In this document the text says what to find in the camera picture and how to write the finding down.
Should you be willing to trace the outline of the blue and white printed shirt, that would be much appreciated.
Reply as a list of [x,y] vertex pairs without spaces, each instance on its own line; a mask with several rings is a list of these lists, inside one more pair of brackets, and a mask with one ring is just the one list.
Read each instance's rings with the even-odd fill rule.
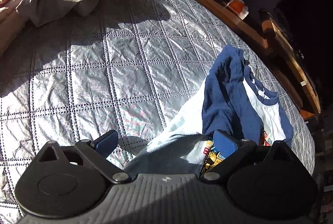
[[277,92],[254,77],[244,51],[232,45],[222,49],[199,91],[125,170],[131,176],[199,176],[226,157],[218,131],[264,146],[275,141],[290,144],[293,139],[293,127]]

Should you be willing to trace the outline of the wooden side cabinet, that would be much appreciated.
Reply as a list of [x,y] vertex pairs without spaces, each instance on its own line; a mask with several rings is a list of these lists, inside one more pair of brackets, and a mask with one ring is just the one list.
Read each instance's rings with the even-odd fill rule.
[[226,7],[214,0],[196,1],[232,29],[257,55],[265,57],[271,52],[267,40]]

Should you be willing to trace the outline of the orange tissue pack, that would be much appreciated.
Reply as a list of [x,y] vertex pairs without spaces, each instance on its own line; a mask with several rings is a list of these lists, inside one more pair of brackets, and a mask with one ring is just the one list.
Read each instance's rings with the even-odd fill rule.
[[230,0],[226,7],[234,12],[241,20],[244,20],[248,16],[248,7],[242,0]]

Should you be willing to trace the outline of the grey quilted bed cover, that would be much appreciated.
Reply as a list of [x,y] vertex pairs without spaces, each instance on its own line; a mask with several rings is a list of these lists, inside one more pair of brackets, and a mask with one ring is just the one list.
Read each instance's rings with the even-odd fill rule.
[[1,57],[1,223],[22,217],[14,190],[48,141],[72,145],[119,132],[132,148],[159,135],[200,88],[226,44],[244,50],[277,92],[293,126],[292,149],[314,171],[314,141],[283,87],[236,33],[195,0],[100,0],[87,17],[27,24]]

